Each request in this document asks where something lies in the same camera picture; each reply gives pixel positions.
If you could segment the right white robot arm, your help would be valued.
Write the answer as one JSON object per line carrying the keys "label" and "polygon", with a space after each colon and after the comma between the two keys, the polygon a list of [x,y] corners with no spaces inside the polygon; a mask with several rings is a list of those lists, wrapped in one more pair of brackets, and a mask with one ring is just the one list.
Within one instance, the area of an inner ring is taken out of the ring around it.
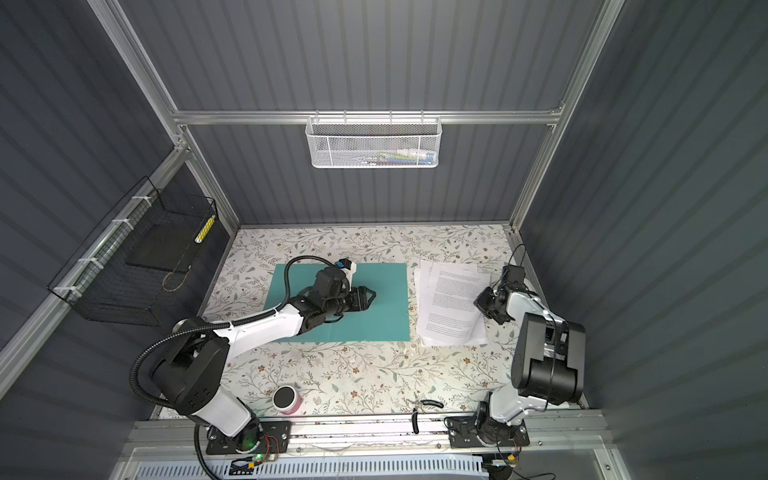
{"label": "right white robot arm", "polygon": [[485,317],[500,325],[518,321],[520,330],[510,382],[488,392],[474,415],[444,419],[453,448],[527,446],[528,415],[575,403],[582,396],[585,327],[549,310],[524,280],[523,267],[506,265],[498,284],[475,300]]}

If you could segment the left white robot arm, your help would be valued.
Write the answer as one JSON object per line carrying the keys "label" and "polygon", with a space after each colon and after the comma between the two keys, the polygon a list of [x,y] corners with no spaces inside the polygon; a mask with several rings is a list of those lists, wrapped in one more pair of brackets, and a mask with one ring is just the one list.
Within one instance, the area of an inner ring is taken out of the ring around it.
{"label": "left white robot arm", "polygon": [[291,295],[291,267],[310,258],[302,255],[286,264],[284,297],[271,309],[231,322],[180,321],[134,360],[128,374],[132,391],[228,438],[256,430],[256,414],[222,385],[227,363],[267,343],[335,323],[349,312],[365,311],[376,299],[374,290],[353,284],[356,264],[348,259],[326,262],[313,285]]}

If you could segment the teal plastic folder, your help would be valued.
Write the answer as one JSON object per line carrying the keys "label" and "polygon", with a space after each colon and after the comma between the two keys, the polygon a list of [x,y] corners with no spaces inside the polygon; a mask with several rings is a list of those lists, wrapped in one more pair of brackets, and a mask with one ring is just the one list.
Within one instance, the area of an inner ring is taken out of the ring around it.
{"label": "teal plastic folder", "polygon": [[[264,307],[274,307],[284,298],[284,264],[275,267]],[[298,263],[291,267],[292,296],[314,284],[315,276],[325,265]],[[285,338],[279,342],[407,342],[410,340],[407,267],[403,263],[358,264],[353,285],[375,291],[376,298],[365,311],[345,313],[335,323],[323,324],[310,332]]]}

